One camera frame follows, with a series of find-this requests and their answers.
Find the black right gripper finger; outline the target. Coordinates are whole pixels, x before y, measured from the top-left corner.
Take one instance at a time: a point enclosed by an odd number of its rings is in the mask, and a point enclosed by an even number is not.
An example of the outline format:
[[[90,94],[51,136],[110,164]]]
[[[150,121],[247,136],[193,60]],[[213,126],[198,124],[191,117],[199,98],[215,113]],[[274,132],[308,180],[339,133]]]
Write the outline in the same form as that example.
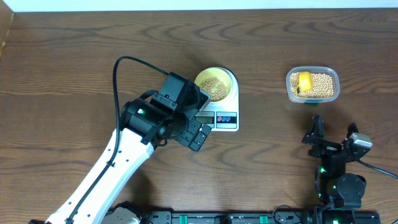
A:
[[[312,125],[302,139],[302,143],[316,145],[324,138],[324,121],[319,114],[312,118]]]
[[[347,137],[350,137],[353,133],[358,133],[358,128],[357,128],[357,126],[356,126],[356,124],[355,123],[351,123],[349,126],[348,126],[348,132],[347,132]]]

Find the yellow plastic measuring scoop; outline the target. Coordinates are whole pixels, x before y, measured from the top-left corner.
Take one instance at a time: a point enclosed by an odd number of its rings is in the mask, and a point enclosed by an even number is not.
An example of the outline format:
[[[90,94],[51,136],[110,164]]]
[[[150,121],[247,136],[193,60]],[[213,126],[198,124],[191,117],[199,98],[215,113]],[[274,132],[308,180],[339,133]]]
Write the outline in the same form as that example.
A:
[[[313,90],[313,78],[310,72],[298,73],[297,93]]]

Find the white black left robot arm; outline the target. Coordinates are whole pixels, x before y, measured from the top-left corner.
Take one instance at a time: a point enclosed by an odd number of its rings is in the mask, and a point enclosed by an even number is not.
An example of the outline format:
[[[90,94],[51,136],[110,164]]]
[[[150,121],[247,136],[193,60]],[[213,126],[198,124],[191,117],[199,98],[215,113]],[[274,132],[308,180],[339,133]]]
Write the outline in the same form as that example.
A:
[[[176,73],[160,90],[149,90],[120,110],[108,145],[82,183],[46,223],[101,223],[133,173],[174,139],[198,151],[211,129],[195,119],[210,95]]]

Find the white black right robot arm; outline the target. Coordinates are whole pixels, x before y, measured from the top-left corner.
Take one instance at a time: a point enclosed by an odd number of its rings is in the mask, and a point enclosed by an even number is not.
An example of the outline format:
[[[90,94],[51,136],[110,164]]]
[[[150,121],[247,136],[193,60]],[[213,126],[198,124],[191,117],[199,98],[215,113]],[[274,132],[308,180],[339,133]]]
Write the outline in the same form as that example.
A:
[[[308,155],[321,159],[315,170],[315,190],[323,203],[303,214],[302,223],[354,223],[354,209],[362,205],[366,179],[347,173],[349,162],[358,162],[372,147],[369,136],[358,131],[354,123],[348,126],[346,138],[341,142],[324,139],[324,120],[319,114],[302,143],[311,146]]]

